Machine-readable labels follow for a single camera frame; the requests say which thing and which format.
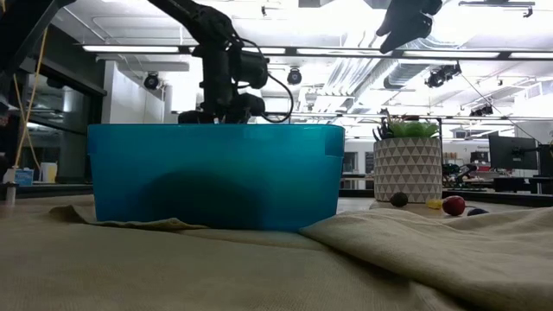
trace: black cable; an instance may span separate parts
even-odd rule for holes
[[[250,40],[247,40],[247,39],[242,39],[242,38],[240,40],[242,40],[244,42],[248,42],[253,47],[257,48],[257,50],[261,54],[261,57],[263,59],[265,59],[265,56],[263,55],[263,52],[261,52],[261,48],[256,44],[256,42],[250,41]],[[261,117],[263,119],[265,119],[265,121],[273,123],[273,124],[280,124],[280,123],[284,123],[286,121],[289,121],[289,123],[290,123],[290,121],[291,121],[290,118],[292,117],[292,112],[294,112],[294,95],[292,95],[292,91],[283,82],[281,82],[277,78],[273,77],[272,74],[270,74],[270,73],[267,73],[267,74],[269,75],[269,78],[273,79],[276,83],[278,83],[280,86],[282,86],[284,88],[284,90],[286,90],[286,92],[288,93],[288,96],[290,97],[290,109],[289,109],[288,113],[286,114],[286,116],[281,120],[272,120],[269,117],[267,117],[267,115],[265,115],[264,113],[261,115]]]
[[[525,131],[523,128],[521,128],[520,126],[518,126],[518,124],[514,123],[508,116],[504,115],[503,113],[501,113],[501,111],[499,109],[497,109],[496,106],[494,106],[492,104],[492,102],[490,100],[488,100],[484,95],[482,95],[482,93],[480,91],[478,91],[478,89],[476,88],[476,86],[474,86],[468,79],[467,77],[465,77],[464,74],[461,73],[461,77],[463,77],[463,79],[478,93],[478,95],[480,95],[482,97],[482,99],[484,99],[493,109],[495,109],[500,115],[501,117],[507,119],[509,122],[512,123],[512,125],[514,125],[517,129],[521,130],[523,133],[525,133],[526,135],[528,135],[530,138],[532,138],[533,140],[535,140],[537,143],[539,144],[542,144],[540,143],[540,141],[538,141],[534,136],[530,135],[527,131]]]

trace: green plant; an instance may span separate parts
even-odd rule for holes
[[[409,121],[406,117],[391,117],[388,111],[384,111],[387,117],[383,117],[377,133],[372,130],[372,135],[378,141],[389,138],[402,137],[432,137],[438,132],[438,125],[429,122]]]

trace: teal storage container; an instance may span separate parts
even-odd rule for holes
[[[336,214],[344,129],[99,124],[88,153],[100,221],[295,231]]]

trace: beige cloth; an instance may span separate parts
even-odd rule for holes
[[[95,218],[87,210],[57,208],[46,215],[0,220],[0,308],[547,309],[551,212],[495,215],[495,220],[482,215],[434,221],[379,210],[342,214],[305,229],[304,234],[358,260],[294,233],[182,230],[191,227],[175,221],[169,226],[133,224],[148,230],[106,227],[122,224],[88,225]],[[480,242],[472,247],[471,240]],[[486,242],[489,251],[481,248]],[[513,255],[517,247],[521,253]],[[454,264],[464,264],[461,258],[471,253],[475,257],[467,262],[480,268],[465,264],[465,276]],[[512,270],[504,269],[508,264]],[[480,283],[476,271],[482,272]],[[502,289],[490,290],[493,283]],[[512,298],[505,296],[513,292]]]

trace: plant pot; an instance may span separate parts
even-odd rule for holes
[[[442,148],[437,138],[392,138],[374,143],[374,195],[388,202],[407,194],[409,203],[442,198]]]

